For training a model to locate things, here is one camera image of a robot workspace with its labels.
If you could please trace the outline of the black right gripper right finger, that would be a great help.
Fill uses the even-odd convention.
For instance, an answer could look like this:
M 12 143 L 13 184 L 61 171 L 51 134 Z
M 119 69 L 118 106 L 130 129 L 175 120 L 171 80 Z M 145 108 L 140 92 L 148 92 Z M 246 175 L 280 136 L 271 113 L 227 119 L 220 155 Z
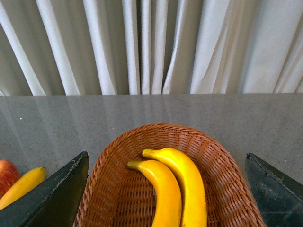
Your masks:
M 253 153 L 245 159 L 253 197 L 268 227 L 303 225 L 303 185 Z

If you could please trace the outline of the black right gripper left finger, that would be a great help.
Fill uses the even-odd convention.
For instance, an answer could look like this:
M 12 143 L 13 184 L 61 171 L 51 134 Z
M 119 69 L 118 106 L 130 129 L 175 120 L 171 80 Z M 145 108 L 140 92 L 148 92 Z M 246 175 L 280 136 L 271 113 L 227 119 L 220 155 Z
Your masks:
M 2 227 L 71 227 L 87 182 L 89 156 L 79 153 L 0 212 Z

